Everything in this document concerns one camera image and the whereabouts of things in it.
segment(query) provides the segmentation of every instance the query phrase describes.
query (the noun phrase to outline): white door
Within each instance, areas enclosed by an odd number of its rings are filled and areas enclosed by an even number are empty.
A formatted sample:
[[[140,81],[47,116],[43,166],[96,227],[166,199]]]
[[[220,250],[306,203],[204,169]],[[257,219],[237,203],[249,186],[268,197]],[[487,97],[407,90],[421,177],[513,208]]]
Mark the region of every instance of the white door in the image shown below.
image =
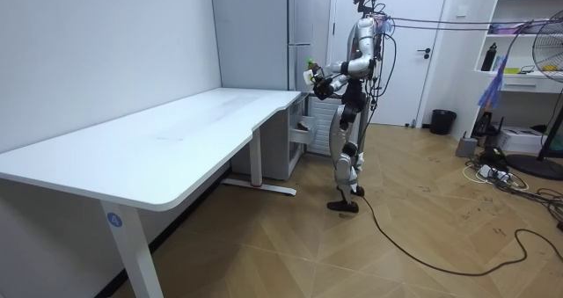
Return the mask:
[[[439,20],[444,0],[377,0],[385,4],[385,13],[396,18]],[[347,59],[347,40],[354,23],[362,17],[352,0],[336,0],[333,31],[333,48],[330,62]],[[435,27],[434,24],[397,24]],[[397,64],[387,92],[379,99],[378,108],[371,123],[404,126],[417,119],[420,99],[426,81],[428,66],[434,51],[436,31],[396,28],[393,38],[397,41]],[[431,49],[429,58],[425,52]],[[393,62],[393,44],[385,41],[383,83],[387,81]]]

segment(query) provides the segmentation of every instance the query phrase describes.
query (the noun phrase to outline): desk leg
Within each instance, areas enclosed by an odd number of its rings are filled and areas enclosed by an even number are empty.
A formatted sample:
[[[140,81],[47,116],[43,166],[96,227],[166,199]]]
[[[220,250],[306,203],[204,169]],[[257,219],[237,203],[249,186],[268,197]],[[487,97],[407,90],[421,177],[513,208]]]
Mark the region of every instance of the desk leg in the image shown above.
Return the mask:
[[[262,186],[262,154],[260,149],[260,128],[252,132],[250,146],[250,183],[253,187]]]
[[[108,201],[101,204],[135,297],[163,298],[137,209]]]
[[[250,146],[250,176],[251,182],[245,182],[244,180],[230,179],[226,178],[223,180],[223,184],[226,185],[236,185],[247,188],[254,188],[260,190],[266,190],[274,193],[284,193],[287,195],[295,196],[297,191],[295,189],[279,187],[275,185],[263,185],[262,184],[262,155],[260,149],[260,128],[257,128],[252,132],[252,139],[249,143]]]

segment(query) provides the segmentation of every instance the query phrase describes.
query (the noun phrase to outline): black trash bin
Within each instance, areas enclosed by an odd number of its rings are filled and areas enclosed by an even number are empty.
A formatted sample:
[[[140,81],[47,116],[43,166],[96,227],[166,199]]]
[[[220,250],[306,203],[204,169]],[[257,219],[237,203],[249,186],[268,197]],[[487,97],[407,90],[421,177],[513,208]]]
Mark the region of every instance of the black trash bin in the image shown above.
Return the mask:
[[[457,114],[449,110],[436,109],[432,111],[432,122],[430,132],[433,134],[446,135],[450,132]]]

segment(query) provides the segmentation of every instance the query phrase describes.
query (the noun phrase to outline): wire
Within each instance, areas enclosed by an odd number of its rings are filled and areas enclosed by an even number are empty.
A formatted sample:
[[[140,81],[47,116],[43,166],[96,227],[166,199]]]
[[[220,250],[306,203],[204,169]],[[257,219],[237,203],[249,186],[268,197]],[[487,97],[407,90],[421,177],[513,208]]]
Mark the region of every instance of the wire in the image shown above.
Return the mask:
[[[471,166],[467,166],[467,167],[465,167],[465,168],[461,171],[461,172],[464,174],[465,178],[467,178],[468,180],[471,180],[473,183],[477,183],[477,184],[488,184],[488,181],[487,181],[487,180],[483,180],[483,179],[477,177],[477,174],[478,174],[477,172],[475,173],[475,178],[478,179],[478,180],[469,178],[469,177],[467,176],[467,174],[465,174],[465,171],[468,170],[468,169],[470,169],[470,168],[471,168]]]
[[[395,25],[398,28],[405,28],[405,29],[420,29],[420,30],[437,30],[437,31],[491,31],[491,30],[515,30],[516,28],[441,28],[441,27],[429,27],[429,26],[412,26],[412,25]]]
[[[379,91],[381,90],[381,81],[382,81],[381,75],[383,74],[383,70],[384,70],[384,55],[385,55],[385,40],[382,40],[379,78],[377,79],[377,94],[376,95],[373,94],[375,89],[375,83],[372,83],[371,88],[369,89],[368,98],[366,99],[366,105],[368,105],[370,98],[375,101],[375,105],[371,112],[371,115],[369,116],[369,120],[366,123],[366,127],[363,129],[362,136],[360,136],[360,140],[358,141],[358,147],[361,147],[363,141],[365,140],[366,134],[368,133],[369,123],[371,122],[374,114],[376,113],[379,98],[382,97],[387,91],[387,87],[389,87],[389,82],[391,81],[391,78],[393,77],[393,73],[395,71],[395,65],[397,64],[397,41],[395,41],[392,35],[389,35],[387,33],[383,33],[383,35],[385,38],[389,38],[393,41],[393,46],[394,46],[393,64],[391,66],[391,71],[389,72],[389,76],[387,77],[387,82],[385,83],[384,91],[380,94]]]
[[[476,172],[483,166],[479,163],[478,156],[477,158],[470,156],[470,161],[467,161],[465,165],[470,166],[470,168],[474,169]],[[476,174],[476,177],[481,180],[487,180],[490,184],[494,185],[502,192],[510,193],[544,206],[555,220],[563,222],[563,194],[547,188],[540,188],[536,193],[527,192],[530,187],[526,182],[524,182],[516,174],[509,173],[509,175],[510,180],[507,180],[506,182],[500,180],[497,174],[491,171],[487,174],[487,178],[481,178],[478,173]],[[518,185],[514,181],[514,178],[522,182],[522,185]]]
[[[514,259],[514,260],[509,260],[509,261],[500,263],[500,264],[498,264],[497,266],[491,268],[490,270],[485,271],[485,272],[482,272],[482,273],[462,273],[462,272],[456,272],[456,271],[451,271],[451,270],[448,270],[448,269],[445,269],[445,268],[437,267],[437,266],[431,265],[431,264],[429,264],[429,263],[427,263],[427,262],[425,262],[425,261],[423,261],[423,260],[421,260],[421,259],[415,257],[413,254],[409,253],[407,250],[403,249],[400,245],[398,245],[397,242],[395,242],[392,238],[390,238],[390,237],[381,229],[381,227],[379,226],[379,222],[377,221],[377,218],[376,218],[376,212],[375,212],[375,210],[373,209],[373,207],[371,206],[371,204],[369,203],[369,201],[365,198],[365,196],[362,197],[362,198],[363,198],[363,200],[368,204],[369,209],[371,209],[371,214],[372,214],[372,216],[373,216],[373,221],[376,223],[377,229],[379,229],[379,232],[381,232],[381,234],[383,234],[383,235],[387,238],[387,240],[389,240],[389,242],[393,243],[393,245],[395,245],[395,247],[397,247],[399,250],[401,250],[403,253],[405,253],[409,258],[411,258],[411,259],[417,261],[417,262],[420,263],[420,264],[423,264],[423,265],[426,266],[426,267],[432,268],[432,269],[434,269],[434,270],[436,270],[436,271],[440,271],[440,272],[444,272],[444,273],[449,273],[449,274],[453,274],[453,275],[459,275],[459,276],[481,277],[481,276],[488,275],[488,274],[490,274],[490,273],[492,273],[492,272],[494,272],[494,271],[496,271],[496,270],[502,268],[503,266],[521,263],[521,262],[525,261],[526,258],[528,258],[528,252],[526,251],[526,248],[523,246],[522,241],[520,241],[520,237],[518,236],[518,234],[519,234],[520,232],[528,232],[528,233],[531,233],[531,234],[533,234],[533,235],[535,235],[535,236],[539,236],[541,239],[543,239],[544,241],[546,241],[548,244],[551,245],[551,247],[553,248],[553,250],[555,251],[555,253],[556,253],[557,256],[559,257],[559,259],[560,259],[561,261],[563,261],[563,257],[561,256],[561,254],[559,253],[559,251],[557,250],[557,248],[555,247],[555,245],[553,245],[553,243],[552,243],[550,240],[548,240],[547,238],[545,238],[544,236],[540,235],[540,234],[537,233],[537,232],[534,232],[534,231],[531,231],[531,230],[528,230],[528,229],[517,229],[516,231],[514,231],[514,238],[515,238],[516,241],[518,242],[518,245],[520,246],[520,249],[521,249],[522,252],[523,252],[522,258]]]
[[[559,96],[557,97],[557,102],[555,103],[555,106],[553,107],[552,117],[549,119],[549,122],[547,122],[547,124],[545,125],[546,128],[548,128],[549,125],[552,124],[553,118],[555,118],[555,113],[557,112],[557,106],[559,105],[559,101],[561,100],[561,95],[563,95],[563,88],[561,88],[561,91],[559,92]],[[542,147],[544,146],[545,132],[542,132],[542,137],[539,140],[539,143],[542,145]]]
[[[467,22],[467,21],[439,21],[439,20],[425,20],[425,19],[413,19],[413,18],[396,18],[399,21],[409,21],[409,22],[421,22],[421,23],[436,23],[436,24],[445,24],[445,25],[514,25],[514,24],[521,24],[521,23],[528,23],[529,20],[526,21],[500,21],[500,22]],[[559,23],[560,20],[554,19],[549,20],[549,23]]]

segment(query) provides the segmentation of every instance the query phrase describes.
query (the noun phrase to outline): drawer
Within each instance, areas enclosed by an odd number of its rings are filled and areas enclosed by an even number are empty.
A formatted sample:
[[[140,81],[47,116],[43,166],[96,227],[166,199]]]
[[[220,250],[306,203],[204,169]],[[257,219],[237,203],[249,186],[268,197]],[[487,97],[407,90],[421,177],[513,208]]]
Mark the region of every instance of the drawer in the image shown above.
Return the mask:
[[[553,83],[546,78],[510,77],[503,80],[502,91],[552,93],[555,92]]]
[[[309,131],[300,130],[297,128],[297,123],[303,121],[308,127]],[[302,144],[311,144],[315,139],[315,134],[318,130],[318,119],[307,116],[291,116],[289,120],[289,141]]]

